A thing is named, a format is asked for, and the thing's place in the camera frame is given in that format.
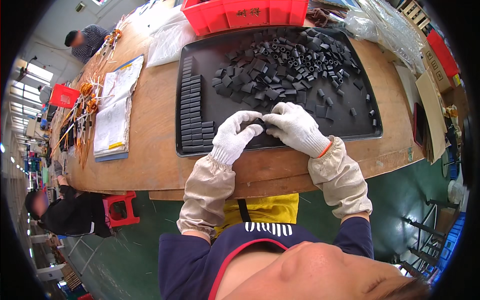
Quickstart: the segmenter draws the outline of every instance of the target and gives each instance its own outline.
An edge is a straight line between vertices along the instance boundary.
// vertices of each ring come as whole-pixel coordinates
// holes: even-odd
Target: black tray
[[[282,27],[288,28],[292,31],[303,31],[307,27]],[[351,67],[340,66],[335,67],[334,71],[345,69],[350,77],[341,85],[341,89],[345,92],[343,97],[336,93],[336,90],[331,86],[331,80],[322,79],[320,76],[317,80],[310,82],[311,89],[307,90],[307,101],[309,99],[316,99],[318,105],[325,105],[325,101],[320,99],[317,95],[317,90],[322,89],[326,97],[331,97],[334,104],[329,109],[329,117],[332,120],[324,118],[315,118],[318,123],[319,130],[325,135],[335,135],[344,141],[361,140],[379,138],[383,134],[382,121],[378,111],[375,95],[373,94],[372,86],[368,80],[368,76],[364,67],[355,52],[352,44],[345,33],[326,28],[314,28],[318,32],[322,32],[332,38],[344,43],[351,51],[352,58],[358,63],[361,70],[360,74],[356,74]],[[253,41],[253,34],[264,32],[264,28],[248,29],[227,34],[222,34],[203,40],[199,40],[183,47],[180,56],[179,76],[177,80],[177,101],[175,109],[175,144],[176,152],[180,157],[203,155],[204,153],[184,153],[181,145],[181,130],[180,130],[180,94],[181,94],[181,77],[183,70],[183,60],[186,57],[193,56],[195,67],[192,75],[202,76],[202,90],[201,90],[201,107],[202,107],[202,121],[215,122],[215,134],[219,125],[221,125],[229,116],[239,110],[252,110],[252,108],[245,102],[236,103],[230,98],[218,95],[212,87],[211,82],[218,70],[220,63],[230,62],[225,56],[226,53],[232,50],[237,50],[240,44],[246,38],[251,38]],[[363,88],[359,90],[353,85],[355,79],[362,80]],[[370,94],[370,102],[365,101],[367,94]],[[355,108],[357,115],[355,117],[350,115],[350,109]],[[370,110],[375,110],[375,119],[377,119],[377,126],[372,126],[372,118],[368,116]],[[257,106],[254,110],[263,114],[269,111],[262,106]],[[285,147],[285,145],[277,138],[274,138],[265,132],[259,136],[254,137],[250,143],[245,147],[245,150],[254,149],[268,149]]]

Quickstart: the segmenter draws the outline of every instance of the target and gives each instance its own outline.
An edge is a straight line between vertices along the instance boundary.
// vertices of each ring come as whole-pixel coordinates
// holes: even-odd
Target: orange wristband
[[[321,158],[325,153],[327,153],[328,149],[330,148],[330,146],[332,145],[332,141],[330,141],[330,143],[328,144],[327,148],[325,148],[322,153],[320,153],[320,155],[317,157],[317,158]]]

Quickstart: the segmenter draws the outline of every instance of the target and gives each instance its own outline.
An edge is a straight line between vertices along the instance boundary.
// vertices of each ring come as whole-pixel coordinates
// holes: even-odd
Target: open notebook
[[[105,75],[102,97],[98,106],[93,142],[94,157],[128,152],[132,94],[144,62],[143,55]]]

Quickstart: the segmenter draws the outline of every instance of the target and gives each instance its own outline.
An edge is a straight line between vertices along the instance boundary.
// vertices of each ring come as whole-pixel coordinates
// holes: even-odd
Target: beige sleeve cover
[[[372,213],[372,203],[367,197],[367,182],[356,161],[347,155],[343,141],[329,136],[332,145],[320,158],[310,158],[308,172],[313,184],[324,192],[329,206],[338,205],[332,213],[337,218],[362,211]]]
[[[210,154],[197,160],[185,183],[184,204],[177,221],[180,232],[199,231],[213,238],[213,227],[223,224],[223,205],[234,189],[232,166],[218,163]]]

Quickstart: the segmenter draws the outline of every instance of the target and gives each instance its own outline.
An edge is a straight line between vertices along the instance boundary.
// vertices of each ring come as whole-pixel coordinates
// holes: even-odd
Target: black jacket
[[[48,230],[59,235],[81,235],[90,232],[92,222],[95,227],[102,223],[105,226],[102,195],[84,192],[75,197],[76,190],[68,185],[61,185],[60,193],[64,199],[51,203],[40,218]]]

